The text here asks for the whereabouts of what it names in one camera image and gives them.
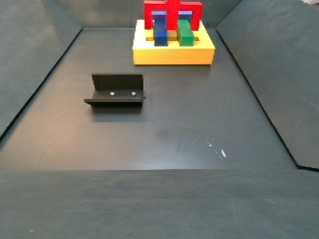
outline scratch mark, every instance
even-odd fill
[[[227,158],[227,155],[225,155],[225,153],[224,153],[224,150],[223,150],[223,149],[221,149],[221,154],[223,154],[224,158]]]

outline wooden block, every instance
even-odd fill
[[[152,20],[165,20],[165,17],[167,17],[165,11],[152,11]],[[180,11],[179,19],[185,19],[191,22],[192,11]]]
[[[199,2],[180,2],[180,0],[144,1],[144,29],[152,29],[152,11],[164,10],[167,12],[167,30],[177,29],[180,11],[192,11],[191,27],[192,31],[199,28],[203,5]]]
[[[180,47],[177,41],[168,41],[167,47],[156,47],[144,37],[144,20],[137,20],[133,41],[135,64],[212,64],[215,45],[203,23],[196,31],[199,41],[192,47]]]
[[[195,35],[188,20],[179,20],[177,36],[181,47],[195,45]]]
[[[197,31],[193,31],[193,35],[195,35],[195,41],[199,41]],[[147,41],[155,41],[153,29],[144,30],[144,38],[145,38]],[[179,39],[177,39],[177,31],[168,30],[167,31],[167,39],[168,39],[168,41],[179,41]]]
[[[167,46],[165,20],[155,20],[153,25],[155,46]]]

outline gray wall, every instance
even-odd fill
[[[141,19],[141,0],[55,0],[84,27],[128,28]],[[203,21],[216,27],[241,0],[201,0]]]
[[[81,25],[51,0],[0,0],[0,136]]]
[[[243,0],[216,27],[299,165],[319,168],[319,12]]]

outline blue block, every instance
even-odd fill
[[[152,11],[153,20],[165,20],[165,11]]]
[[[155,20],[153,31],[155,31],[155,46],[157,47],[168,46],[165,20]]]

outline green block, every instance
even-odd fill
[[[192,32],[188,20],[179,20],[177,38],[179,45],[181,47],[189,47],[195,45],[195,34]]]

